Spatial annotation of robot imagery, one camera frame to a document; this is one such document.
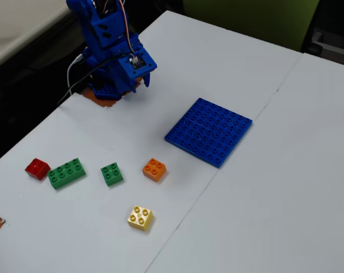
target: blue baseplate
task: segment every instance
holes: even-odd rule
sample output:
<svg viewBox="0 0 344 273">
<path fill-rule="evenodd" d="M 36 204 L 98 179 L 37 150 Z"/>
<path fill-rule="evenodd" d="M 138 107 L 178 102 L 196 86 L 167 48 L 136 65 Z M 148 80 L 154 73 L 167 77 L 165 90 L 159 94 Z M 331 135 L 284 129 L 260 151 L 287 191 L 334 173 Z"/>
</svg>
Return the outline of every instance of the blue baseplate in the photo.
<svg viewBox="0 0 344 273">
<path fill-rule="evenodd" d="M 165 140 L 220 168 L 252 120 L 199 98 Z"/>
</svg>

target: white table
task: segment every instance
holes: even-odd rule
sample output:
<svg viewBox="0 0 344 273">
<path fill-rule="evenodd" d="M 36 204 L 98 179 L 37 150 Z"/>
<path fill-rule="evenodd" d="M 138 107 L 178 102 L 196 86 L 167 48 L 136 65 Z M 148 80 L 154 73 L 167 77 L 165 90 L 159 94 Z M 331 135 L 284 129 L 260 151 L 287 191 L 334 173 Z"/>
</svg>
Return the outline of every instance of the white table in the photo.
<svg viewBox="0 0 344 273">
<path fill-rule="evenodd" d="M 0 65 L 69 12 L 65 0 L 0 0 Z"/>
<path fill-rule="evenodd" d="M 140 38 L 158 64 L 149 88 L 112 108 L 75 94 L 0 159 L 0 273 L 145 272 L 218 172 L 164 136 L 199 97 L 255 119 L 302 56 L 173 13 Z M 78 157 L 87 177 L 54 191 L 24 172 L 34 157 Z M 141 171 L 152 157 L 160 183 Z M 125 181 L 108 188 L 113 162 Z M 135 205 L 155 215 L 146 233 L 126 222 Z"/>
<path fill-rule="evenodd" d="M 301 59 L 156 272 L 344 273 L 344 66 Z"/>
</svg>

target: chair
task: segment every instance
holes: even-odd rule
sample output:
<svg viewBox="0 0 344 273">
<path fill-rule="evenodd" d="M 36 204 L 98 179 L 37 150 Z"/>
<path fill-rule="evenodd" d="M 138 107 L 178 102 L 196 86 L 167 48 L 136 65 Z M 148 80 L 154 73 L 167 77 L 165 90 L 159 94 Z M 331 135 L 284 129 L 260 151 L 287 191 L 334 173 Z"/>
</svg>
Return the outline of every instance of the chair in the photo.
<svg viewBox="0 0 344 273">
<path fill-rule="evenodd" d="M 183 0 L 185 14 L 300 51 L 319 0 Z"/>
</svg>

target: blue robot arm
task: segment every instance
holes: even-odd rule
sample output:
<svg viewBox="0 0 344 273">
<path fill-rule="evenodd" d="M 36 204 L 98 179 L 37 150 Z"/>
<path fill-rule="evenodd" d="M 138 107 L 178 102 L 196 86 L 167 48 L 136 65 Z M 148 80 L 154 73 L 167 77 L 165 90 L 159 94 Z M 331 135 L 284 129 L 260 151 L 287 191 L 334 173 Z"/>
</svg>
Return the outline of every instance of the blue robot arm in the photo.
<svg viewBox="0 0 344 273">
<path fill-rule="evenodd" d="M 99 99 L 119 100 L 137 80 L 149 86 L 150 72 L 157 68 L 138 39 L 129 32 L 128 16 L 121 0 L 67 0 L 81 24 L 87 48 L 83 58 L 92 73 L 89 86 Z"/>
</svg>

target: orange lego brick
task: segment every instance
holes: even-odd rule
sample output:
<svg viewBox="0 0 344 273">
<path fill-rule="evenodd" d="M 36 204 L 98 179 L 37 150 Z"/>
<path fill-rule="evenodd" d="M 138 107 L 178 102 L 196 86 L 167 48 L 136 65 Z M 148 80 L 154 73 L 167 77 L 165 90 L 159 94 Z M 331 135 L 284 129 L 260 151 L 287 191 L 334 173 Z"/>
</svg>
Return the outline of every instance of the orange lego brick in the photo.
<svg viewBox="0 0 344 273">
<path fill-rule="evenodd" d="M 158 182 L 166 171 L 166 166 L 154 158 L 152 158 L 143 168 L 144 175 L 155 182 Z"/>
</svg>

